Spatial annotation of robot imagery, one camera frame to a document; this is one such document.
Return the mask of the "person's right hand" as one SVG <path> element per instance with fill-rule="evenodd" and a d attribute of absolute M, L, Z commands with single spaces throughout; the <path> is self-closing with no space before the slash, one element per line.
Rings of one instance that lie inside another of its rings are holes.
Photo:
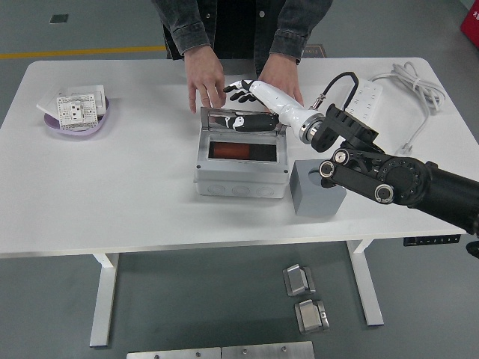
<path fill-rule="evenodd" d="M 197 110 L 197 94 L 203 107 L 221 108 L 225 105 L 223 67 L 209 45 L 196 46 L 184 53 L 190 111 Z"/>

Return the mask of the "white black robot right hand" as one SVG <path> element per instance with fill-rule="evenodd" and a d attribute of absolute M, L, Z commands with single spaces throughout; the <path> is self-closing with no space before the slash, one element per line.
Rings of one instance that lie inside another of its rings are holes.
<path fill-rule="evenodd" d="M 303 124 L 319 113 L 306 109 L 294 98 L 282 90 L 260 80 L 240 80 L 224 88 L 225 93 L 232 93 L 230 100 L 249 99 L 254 97 L 279 117 L 279 121 L 290 126 L 297 135 Z"/>

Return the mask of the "person's left hand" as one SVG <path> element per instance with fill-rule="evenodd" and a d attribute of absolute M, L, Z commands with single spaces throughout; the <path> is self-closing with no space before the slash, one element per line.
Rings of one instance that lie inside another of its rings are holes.
<path fill-rule="evenodd" d="M 296 58 L 270 53 L 259 75 L 259 80 L 276 87 L 304 105 L 299 86 Z"/>

